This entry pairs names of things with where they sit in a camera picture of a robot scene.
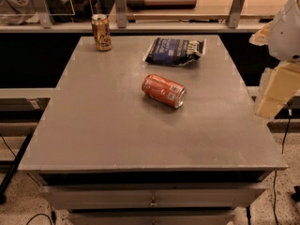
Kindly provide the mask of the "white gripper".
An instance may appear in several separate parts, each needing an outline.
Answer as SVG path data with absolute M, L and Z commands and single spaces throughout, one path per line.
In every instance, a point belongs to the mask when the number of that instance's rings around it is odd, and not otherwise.
M 255 100 L 255 115 L 271 120 L 300 90 L 300 7 L 299 0 L 288 0 L 272 22 L 249 39 L 256 46 L 268 44 L 271 56 L 280 62 L 267 67 Z

